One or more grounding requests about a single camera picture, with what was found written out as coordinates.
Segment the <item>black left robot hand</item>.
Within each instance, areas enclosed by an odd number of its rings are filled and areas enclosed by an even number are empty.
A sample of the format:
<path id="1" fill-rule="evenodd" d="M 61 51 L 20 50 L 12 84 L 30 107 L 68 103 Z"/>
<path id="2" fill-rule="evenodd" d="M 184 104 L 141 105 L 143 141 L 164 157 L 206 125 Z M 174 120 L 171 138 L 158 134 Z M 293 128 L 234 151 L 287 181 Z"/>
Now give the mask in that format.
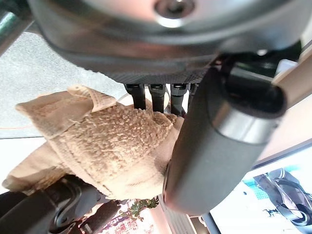
<path id="1" fill-rule="evenodd" d="M 309 0 L 30 0 L 61 57 L 126 84 L 197 88 L 163 185 L 171 209 L 218 205 L 264 150 L 289 96 L 272 84 L 297 59 Z"/>

